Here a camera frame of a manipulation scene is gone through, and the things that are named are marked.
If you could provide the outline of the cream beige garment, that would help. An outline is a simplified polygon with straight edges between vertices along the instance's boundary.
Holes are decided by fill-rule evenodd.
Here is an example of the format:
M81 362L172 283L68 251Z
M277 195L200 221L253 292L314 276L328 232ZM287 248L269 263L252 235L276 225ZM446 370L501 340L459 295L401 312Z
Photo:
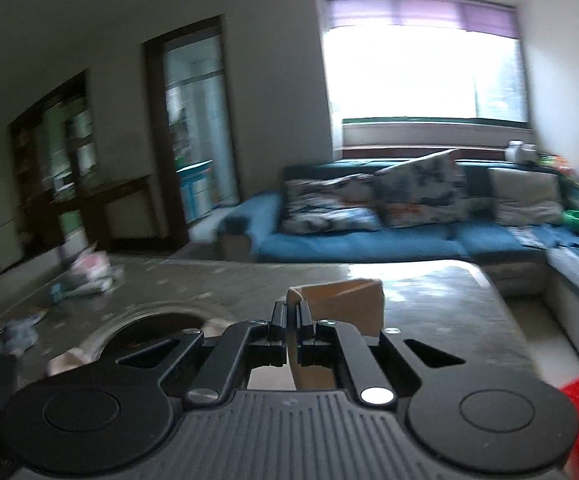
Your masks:
M294 286L285 302L297 307L308 304L314 321L350 323L364 336L377 337L384 325L383 283L375 278L357 278L323 284ZM288 334L288 364L259 367L250 375L250 390L329 390L335 388L334 375L325 367L302 367L297 361L296 336Z

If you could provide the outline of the round black induction cooktop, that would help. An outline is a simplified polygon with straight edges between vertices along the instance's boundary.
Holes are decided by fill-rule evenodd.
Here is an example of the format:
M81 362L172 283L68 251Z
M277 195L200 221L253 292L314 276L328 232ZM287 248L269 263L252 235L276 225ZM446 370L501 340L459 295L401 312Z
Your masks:
M179 333L186 328L202 328L204 324L204 318L191 313L168 312L150 314L116 330L110 339L105 342L99 358L118 356L124 352L137 349L148 342Z

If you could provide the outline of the lying butterfly print pillow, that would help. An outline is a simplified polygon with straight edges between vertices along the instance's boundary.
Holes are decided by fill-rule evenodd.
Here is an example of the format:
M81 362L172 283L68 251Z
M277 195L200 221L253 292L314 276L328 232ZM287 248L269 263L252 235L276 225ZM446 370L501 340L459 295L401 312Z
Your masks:
M285 196L281 230L286 234L382 229L372 174L351 174L329 180L289 180L285 183Z

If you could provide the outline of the pink tissue pack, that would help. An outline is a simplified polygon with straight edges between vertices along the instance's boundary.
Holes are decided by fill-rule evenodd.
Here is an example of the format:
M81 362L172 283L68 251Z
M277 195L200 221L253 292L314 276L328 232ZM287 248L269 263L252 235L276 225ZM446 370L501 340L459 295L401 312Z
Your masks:
M53 301L104 294L116 281L115 269L107 252L87 249L51 287Z

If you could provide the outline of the light blue cabinet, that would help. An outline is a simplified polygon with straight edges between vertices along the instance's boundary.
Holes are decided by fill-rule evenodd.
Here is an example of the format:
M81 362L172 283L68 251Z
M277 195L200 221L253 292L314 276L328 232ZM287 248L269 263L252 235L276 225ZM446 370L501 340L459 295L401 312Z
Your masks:
M186 223L206 218L214 209L212 160L195 162L177 171Z

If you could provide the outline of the upright butterfly print pillow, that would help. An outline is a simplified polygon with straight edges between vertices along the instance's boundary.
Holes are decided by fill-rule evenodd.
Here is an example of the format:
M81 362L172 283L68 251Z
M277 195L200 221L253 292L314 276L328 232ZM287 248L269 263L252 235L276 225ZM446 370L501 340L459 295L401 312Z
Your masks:
M447 150L379 170L377 199L392 229L464 221L468 218L466 178L458 150Z

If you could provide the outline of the crumpled blue cloth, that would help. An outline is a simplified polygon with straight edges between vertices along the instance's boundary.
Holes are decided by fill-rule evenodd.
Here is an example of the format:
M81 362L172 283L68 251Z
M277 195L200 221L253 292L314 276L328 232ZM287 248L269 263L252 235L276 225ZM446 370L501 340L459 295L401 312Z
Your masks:
M6 356L22 356L39 340L36 326L42 321L42 312L11 320L2 327L0 335L0 350Z

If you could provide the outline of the blue sectional sofa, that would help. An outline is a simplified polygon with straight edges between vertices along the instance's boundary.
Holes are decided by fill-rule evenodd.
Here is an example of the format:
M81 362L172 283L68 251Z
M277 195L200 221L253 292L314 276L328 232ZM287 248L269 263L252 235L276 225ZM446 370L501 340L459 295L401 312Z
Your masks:
M231 261L275 263L385 263L457 259L482 266L504 296L559 288L579 297L547 261L552 248L579 256L579 235L566 226L501 226L493 218L489 170L495 162L462 160L472 210L462 222L411 228L296 235L281 230L283 192L260 193L219 223L220 252Z

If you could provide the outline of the plain grey cushion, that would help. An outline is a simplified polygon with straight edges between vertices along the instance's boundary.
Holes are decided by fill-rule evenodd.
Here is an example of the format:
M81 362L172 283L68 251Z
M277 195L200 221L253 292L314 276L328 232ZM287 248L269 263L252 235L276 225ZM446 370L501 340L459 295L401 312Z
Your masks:
M556 174L492 168L489 178L495 199L495 221L501 226L562 223L564 207Z

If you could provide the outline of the dark wooden shelf cabinet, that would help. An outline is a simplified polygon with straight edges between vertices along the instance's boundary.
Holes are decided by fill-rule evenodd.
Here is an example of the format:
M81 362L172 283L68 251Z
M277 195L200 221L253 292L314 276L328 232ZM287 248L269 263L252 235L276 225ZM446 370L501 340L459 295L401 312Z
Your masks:
M8 127L18 196L18 234L26 258L65 244L84 227L77 200L93 179L88 73L63 82Z

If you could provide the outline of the black white plush toy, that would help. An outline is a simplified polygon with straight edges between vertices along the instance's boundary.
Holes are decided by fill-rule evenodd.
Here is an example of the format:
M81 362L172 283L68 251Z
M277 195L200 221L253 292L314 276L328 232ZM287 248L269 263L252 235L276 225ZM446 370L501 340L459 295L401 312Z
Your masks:
M505 160L515 165L538 165L539 154L535 144L513 140L504 151Z

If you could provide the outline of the purple window blind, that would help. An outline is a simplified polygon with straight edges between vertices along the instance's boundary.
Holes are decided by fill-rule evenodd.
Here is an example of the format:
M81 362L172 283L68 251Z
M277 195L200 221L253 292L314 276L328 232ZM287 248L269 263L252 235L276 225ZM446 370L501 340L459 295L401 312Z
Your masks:
M516 11L469 0L325 0L329 28L434 25L519 39Z

